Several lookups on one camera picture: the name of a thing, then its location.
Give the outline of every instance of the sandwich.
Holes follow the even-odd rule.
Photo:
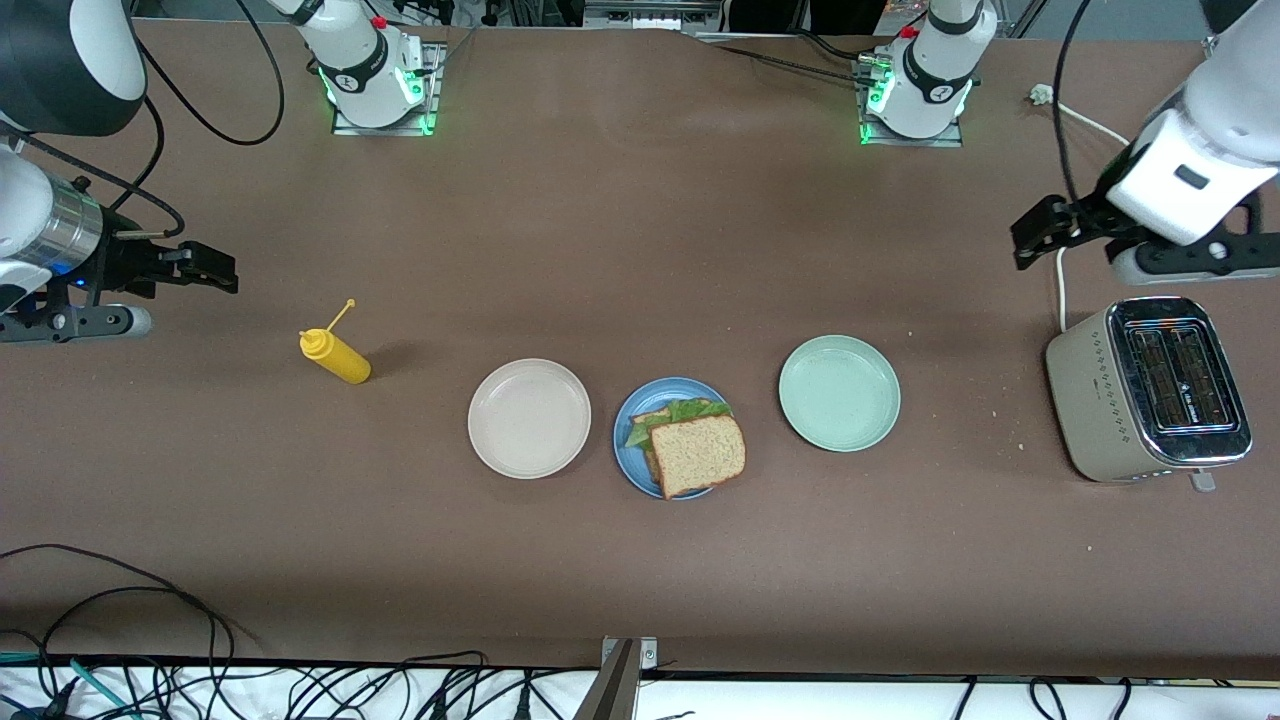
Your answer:
[[[742,430],[724,402],[699,397],[631,418],[626,447],[644,451],[662,496],[718,486],[746,469]]]

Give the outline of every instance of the silver toaster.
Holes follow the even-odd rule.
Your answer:
[[[1098,482],[1235,462],[1253,446],[1204,310],[1185,297],[1124,300],[1044,354],[1071,461]],[[1197,489],[1212,489],[1212,477]]]

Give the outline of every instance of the blue plate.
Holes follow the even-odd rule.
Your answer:
[[[618,468],[622,474],[631,480],[640,492],[662,500],[662,488],[653,479],[649,464],[644,461],[644,451],[639,447],[625,447],[627,436],[631,434],[631,418],[653,413],[667,406],[672,400],[694,400],[707,397],[719,402],[728,402],[724,396],[716,392],[710,386],[690,378],[662,378],[640,386],[631,397],[622,404],[618,410],[618,419],[613,421],[613,456],[618,459]],[[672,500],[694,500],[701,497],[713,488],[703,488],[694,492],[677,495]]]

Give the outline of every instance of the yellow squeeze bottle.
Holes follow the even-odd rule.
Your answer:
[[[342,311],[338,316],[329,323],[325,329],[314,328],[305,333],[298,333],[298,346],[302,348],[302,354],[310,360],[315,360],[321,368],[329,370],[330,373],[338,375],[339,378],[347,380],[351,384],[360,384],[369,379],[369,373],[372,368],[369,366],[369,360],[351,348],[349,345],[342,342],[342,338],[333,334],[333,327],[338,324],[338,320],[356,306],[355,300],[348,300],[346,305],[342,306]]]

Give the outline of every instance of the lettuce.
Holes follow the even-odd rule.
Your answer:
[[[650,415],[639,423],[632,423],[631,434],[627,436],[623,447],[639,447],[640,450],[653,450],[653,443],[649,441],[649,430],[657,425],[666,425],[668,423],[684,423],[685,420],[692,420],[695,418],[710,418],[714,415],[732,415],[733,411],[730,409],[727,402],[718,402],[707,400],[705,397],[696,397],[692,400],[672,400],[667,404],[666,410],[660,415]]]

